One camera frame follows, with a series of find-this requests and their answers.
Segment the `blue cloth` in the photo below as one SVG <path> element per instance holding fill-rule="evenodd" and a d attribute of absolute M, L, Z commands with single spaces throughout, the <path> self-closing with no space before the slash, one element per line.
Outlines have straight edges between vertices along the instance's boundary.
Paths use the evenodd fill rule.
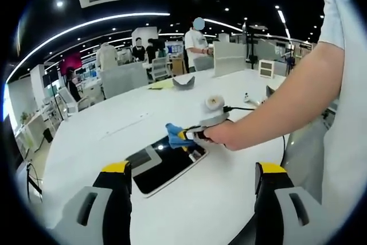
<path fill-rule="evenodd" d="M 178 136 L 178 133 L 180 133 L 182 130 L 184 130 L 181 127 L 174 126 L 171 123 L 166 124 L 167 132 L 168 132 L 168 142 L 170 146 L 173 149 L 176 149 L 178 147 L 182 146 L 194 146 L 196 143 L 192 140 L 183 140 Z"/>

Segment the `red object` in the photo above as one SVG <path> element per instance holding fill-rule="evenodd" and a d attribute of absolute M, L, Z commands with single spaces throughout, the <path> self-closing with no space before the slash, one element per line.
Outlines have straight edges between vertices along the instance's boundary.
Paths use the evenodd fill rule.
<path fill-rule="evenodd" d="M 67 56 L 64 61 L 62 61 L 60 63 L 60 72 L 61 75 L 64 76 L 67 73 L 67 69 L 69 67 L 75 69 L 78 69 L 82 66 L 81 64 L 81 58 L 80 58 L 80 53 L 75 53 L 72 55 Z"/>

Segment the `yellow paper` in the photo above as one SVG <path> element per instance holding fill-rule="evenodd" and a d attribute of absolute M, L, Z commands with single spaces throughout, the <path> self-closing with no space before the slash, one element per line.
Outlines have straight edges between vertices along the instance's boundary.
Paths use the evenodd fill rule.
<path fill-rule="evenodd" d="M 172 87 L 173 87 L 172 79 L 167 79 L 167 80 L 161 80 L 157 83 L 153 83 L 149 88 L 166 89 L 166 88 L 172 88 Z"/>

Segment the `white round table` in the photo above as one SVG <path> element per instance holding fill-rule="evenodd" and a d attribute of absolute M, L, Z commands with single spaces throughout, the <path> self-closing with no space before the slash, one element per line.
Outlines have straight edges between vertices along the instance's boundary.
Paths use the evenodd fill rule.
<path fill-rule="evenodd" d="M 246 107 L 244 94 L 262 100 L 266 85 L 278 88 L 284 77 L 261 78 L 245 70 L 219 78 L 196 76 L 189 91 L 141 87 L 96 104 L 63 122 L 52 142 L 43 183 L 45 225 L 53 228 L 64 205 L 91 186 L 104 166 L 124 160 L 167 135 L 165 124 L 196 125 L 200 104 L 220 94 L 229 106 Z M 238 120 L 249 111 L 232 111 Z M 132 184 L 131 244 L 228 244 L 253 216 L 255 163 L 280 164 L 283 140 L 230 152 L 210 145 L 209 154 L 155 195 L 145 198 Z"/>

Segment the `white t-shirt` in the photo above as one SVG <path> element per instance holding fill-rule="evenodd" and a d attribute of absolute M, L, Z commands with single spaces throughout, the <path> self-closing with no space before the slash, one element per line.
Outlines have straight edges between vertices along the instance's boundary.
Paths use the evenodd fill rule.
<path fill-rule="evenodd" d="M 190 28 L 188 32 L 185 34 L 185 49 L 188 52 L 188 58 L 189 58 L 189 67 L 193 67 L 194 65 L 194 59 L 198 57 L 205 57 L 206 54 L 201 53 L 193 53 L 189 48 L 198 48 L 198 49 L 206 49 L 208 47 L 208 42 L 206 41 L 206 38 L 203 36 L 203 34 L 200 31 L 194 30 Z"/>
<path fill-rule="evenodd" d="M 340 227 L 367 182 L 367 36 L 352 0 L 324 0 L 319 41 L 344 49 L 344 69 L 334 123 L 324 138 L 322 205 Z"/>
<path fill-rule="evenodd" d="M 103 43 L 96 54 L 97 66 L 101 65 L 101 71 L 119 66 L 116 48 L 108 43 Z"/>

